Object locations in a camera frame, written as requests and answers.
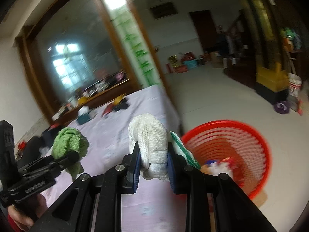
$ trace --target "human hand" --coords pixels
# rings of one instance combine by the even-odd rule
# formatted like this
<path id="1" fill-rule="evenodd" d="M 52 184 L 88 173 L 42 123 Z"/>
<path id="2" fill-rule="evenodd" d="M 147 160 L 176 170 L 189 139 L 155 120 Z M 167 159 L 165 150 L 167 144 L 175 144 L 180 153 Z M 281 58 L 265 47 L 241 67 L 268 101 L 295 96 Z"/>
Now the human hand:
<path id="1" fill-rule="evenodd" d="M 40 218 L 43 213 L 47 210 L 46 199 L 43 195 L 38 194 L 37 196 L 38 206 L 35 210 L 36 215 Z M 33 225 L 34 221 L 18 210 L 14 205 L 7 208 L 9 215 L 16 225 L 23 231 L 28 231 Z"/>

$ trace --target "basket rim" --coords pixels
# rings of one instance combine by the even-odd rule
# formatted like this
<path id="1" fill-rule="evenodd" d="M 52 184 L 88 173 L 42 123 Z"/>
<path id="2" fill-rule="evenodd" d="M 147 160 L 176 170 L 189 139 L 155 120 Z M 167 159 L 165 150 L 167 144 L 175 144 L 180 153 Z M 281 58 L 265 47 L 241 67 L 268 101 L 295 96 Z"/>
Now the basket rim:
<path id="1" fill-rule="evenodd" d="M 186 145 L 186 143 L 191 138 L 195 137 L 199 133 L 204 132 L 206 130 L 218 128 L 218 127 L 234 127 L 234 128 L 242 129 L 242 130 L 252 134 L 259 141 L 259 143 L 262 146 L 262 149 L 263 149 L 263 151 L 265 153 L 265 157 L 266 157 L 266 161 L 265 161 L 266 168 L 265 168 L 265 172 L 263 174 L 263 178 L 260 180 L 257 187 L 248 195 L 248 197 L 252 200 L 263 189 L 264 185 L 266 184 L 266 182 L 268 180 L 270 170 L 271 170 L 271 167 L 272 167 L 272 157 L 271 157 L 269 145 L 268 145 L 267 141 L 264 139 L 264 137 L 259 133 L 259 131 L 257 131 L 254 127 L 252 127 L 252 126 L 250 126 L 246 123 L 240 122 L 240 121 L 236 121 L 236 120 L 215 120 L 215 121 L 211 121 L 211 122 L 201 124 L 201 125 L 193 128 L 193 129 L 191 129 L 190 131 L 188 131 L 187 133 L 185 133 L 181 137 L 181 140 L 182 140 L 183 144 Z"/>

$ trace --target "white bucket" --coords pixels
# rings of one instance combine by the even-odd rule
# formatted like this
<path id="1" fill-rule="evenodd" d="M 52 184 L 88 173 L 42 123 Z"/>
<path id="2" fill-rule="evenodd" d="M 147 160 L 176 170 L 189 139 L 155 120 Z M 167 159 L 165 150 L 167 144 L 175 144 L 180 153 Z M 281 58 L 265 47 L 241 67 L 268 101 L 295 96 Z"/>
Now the white bucket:
<path id="1" fill-rule="evenodd" d="M 289 87 L 290 95 L 298 98 L 298 92 L 302 85 L 302 79 L 295 74 L 289 73 L 289 83 L 290 83 Z"/>

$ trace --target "black pillar base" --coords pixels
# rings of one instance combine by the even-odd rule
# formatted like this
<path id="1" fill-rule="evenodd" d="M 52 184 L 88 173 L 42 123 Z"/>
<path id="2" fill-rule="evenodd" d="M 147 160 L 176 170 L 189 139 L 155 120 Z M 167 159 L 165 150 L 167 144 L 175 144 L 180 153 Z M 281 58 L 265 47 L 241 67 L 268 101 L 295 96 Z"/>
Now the black pillar base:
<path id="1" fill-rule="evenodd" d="M 286 100 L 288 96 L 288 89 L 281 90 L 278 92 L 273 92 L 272 90 L 268 89 L 266 86 L 260 83 L 257 83 L 257 82 L 254 85 L 254 89 L 258 95 L 262 96 L 264 99 L 266 99 L 271 104 L 284 101 Z"/>

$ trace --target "air vent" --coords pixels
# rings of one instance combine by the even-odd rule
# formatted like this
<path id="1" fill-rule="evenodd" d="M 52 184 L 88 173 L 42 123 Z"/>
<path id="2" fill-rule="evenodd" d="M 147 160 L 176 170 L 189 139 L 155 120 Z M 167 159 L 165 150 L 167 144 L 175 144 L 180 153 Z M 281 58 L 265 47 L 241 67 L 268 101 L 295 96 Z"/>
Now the air vent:
<path id="1" fill-rule="evenodd" d="M 167 2 L 150 8 L 154 18 L 157 20 L 162 17 L 167 17 L 177 14 L 177 10 L 172 2 Z"/>

